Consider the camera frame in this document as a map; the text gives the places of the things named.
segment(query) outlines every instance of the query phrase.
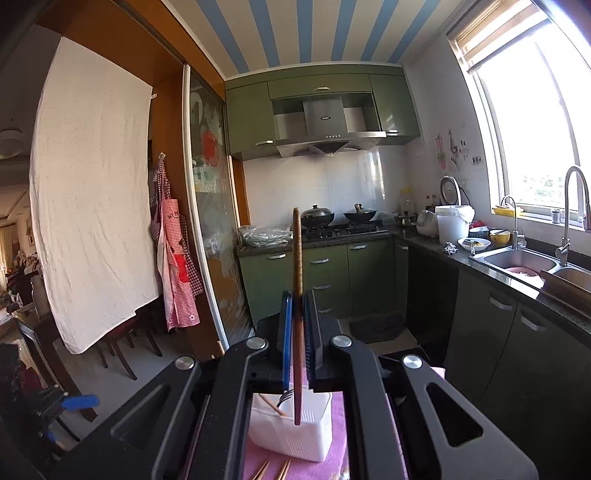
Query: red checkered apron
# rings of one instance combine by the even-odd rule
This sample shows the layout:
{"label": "red checkered apron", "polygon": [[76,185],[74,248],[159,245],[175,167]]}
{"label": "red checkered apron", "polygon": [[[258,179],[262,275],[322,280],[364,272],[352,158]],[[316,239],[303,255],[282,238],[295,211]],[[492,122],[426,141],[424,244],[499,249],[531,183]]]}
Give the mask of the red checkered apron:
{"label": "red checkered apron", "polygon": [[162,154],[154,180],[157,190],[150,204],[157,208],[152,219],[152,235],[158,244],[157,262],[168,329],[197,325],[199,314],[194,296],[203,293],[203,281],[187,247],[187,224],[178,212],[178,201],[170,198]]}

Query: metal screw cap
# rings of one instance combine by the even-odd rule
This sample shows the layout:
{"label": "metal screw cap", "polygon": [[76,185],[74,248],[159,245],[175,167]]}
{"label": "metal screw cap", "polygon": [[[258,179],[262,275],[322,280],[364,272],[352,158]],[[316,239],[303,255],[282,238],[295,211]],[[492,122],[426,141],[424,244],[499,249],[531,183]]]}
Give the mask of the metal screw cap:
{"label": "metal screw cap", "polygon": [[407,368],[412,368],[412,369],[421,368],[423,366],[423,360],[421,360],[421,358],[419,356],[416,356],[416,355],[407,355],[407,356],[405,356],[402,359],[402,363]]}
{"label": "metal screw cap", "polygon": [[334,336],[332,337],[331,341],[333,342],[334,346],[337,346],[339,348],[347,348],[348,346],[351,346],[351,343],[353,343],[351,339],[346,335]]}
{"label": "metal screw cap", "polygon": [[261,337],[250,337],[246,341],[246,346],[251,350],[260,350],[261,348],[265,348],[267,346],[267,341]]}
{"label": "metal screw cap", "polygon": [[183,355],[174,361],[174,366],[179,370],[191,370],[195,366],[195,359],[192,356]]}

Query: small pot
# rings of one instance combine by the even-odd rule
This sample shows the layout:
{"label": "small pot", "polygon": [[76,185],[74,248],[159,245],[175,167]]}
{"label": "small pot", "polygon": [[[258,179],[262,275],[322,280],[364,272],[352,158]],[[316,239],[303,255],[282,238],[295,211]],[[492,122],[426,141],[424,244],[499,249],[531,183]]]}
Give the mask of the small pot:
{"label": "small pot", "polygon": [[355,210],[345,212],[345,216],[349,222],[353,223],[367,223],[374,218],[377,210],[363,208],[360,203],[355,203]]}
{"label": "small pot", "polygon": [[335,219],[335,214],[328,208],[312,205],[310,210],[301,214],[301,224],[307,228],[327,226]]}
{"label": "small pot", "polygon": [[417,224],[417,214],[412,213],[409,215],[408,212],[404,212],[404,215],[397,216],[396,220],[398,221],[399,226],[413,226]]}

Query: sliding glass door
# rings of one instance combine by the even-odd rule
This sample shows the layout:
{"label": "sliding glass door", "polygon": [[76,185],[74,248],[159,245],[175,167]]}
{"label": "sliding glass door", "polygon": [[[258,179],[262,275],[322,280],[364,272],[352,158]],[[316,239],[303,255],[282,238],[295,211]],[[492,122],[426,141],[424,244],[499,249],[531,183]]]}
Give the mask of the sliding glass door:
{"label": "sliding glass door", "polygon": [[235,255],[238,224],[223,116],[222,101],[185,65],[183,136],[191,227],[212,316],[226,349],[245,339],[252,323]]}

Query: chopstick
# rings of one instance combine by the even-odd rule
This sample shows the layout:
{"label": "chopstick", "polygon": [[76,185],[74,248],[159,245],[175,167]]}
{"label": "chopstick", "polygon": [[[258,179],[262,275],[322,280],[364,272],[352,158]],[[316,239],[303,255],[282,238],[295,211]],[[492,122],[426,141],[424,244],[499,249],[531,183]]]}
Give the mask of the chopstick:
{"label": "chopstick", "polygon": [[269,467],[269,459],[265,460],[265,463],[263,463],[261,465],[261,467],[259,468],[259,471],[255,474],[254,477],[252,477],[252,480],[261,480],[265,476],[265,473],[267,472],[268,467]]}
{"label": "chopstick", "polygon": [[277,408],[275,406],[275,404],[271,400],[269,400],[266,396],[264,396],[262,393],[258,393],[257,395],[263,400],[263,402],[265,402],[267,405],[269,405],[279,415],[281,415],[282,417],[287,417],[287,413],[285,413],[284,411],[281,411],[279,408]]}
{"label": "chopstick", "polygon": [[283,468],[281,469],[281,473],[277,477],[277,480],[285,480],[287,478],[287,471],[289,470],[290,465],[291,465],[291,459],[285,462],[285,464],[283,465]]}

